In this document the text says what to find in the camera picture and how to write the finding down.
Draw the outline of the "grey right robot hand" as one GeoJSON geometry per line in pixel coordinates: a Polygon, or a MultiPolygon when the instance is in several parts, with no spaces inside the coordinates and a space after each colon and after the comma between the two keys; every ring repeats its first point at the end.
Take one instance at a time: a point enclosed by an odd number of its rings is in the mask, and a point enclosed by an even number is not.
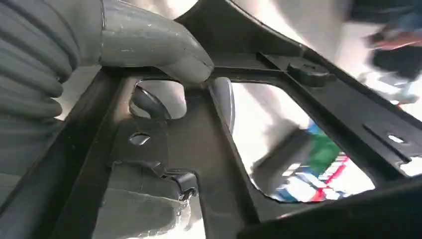
{"type": "MultiPolygon", "coordinates": [[[[113,67],[153,66],[169,83],[204,82],[213,62],[182,25],[120,0],[105,2],[101,63],[113,67]]],[[[95,137],[79,176],[78,197],[89,206],[72,223],[71,239],[181,239],[200,193],[199,173],[183,165],[197,150],[182,129],[170,152],[168,122],[178,97],[164,80],[121,79],[117,95],[95,137]]]]}

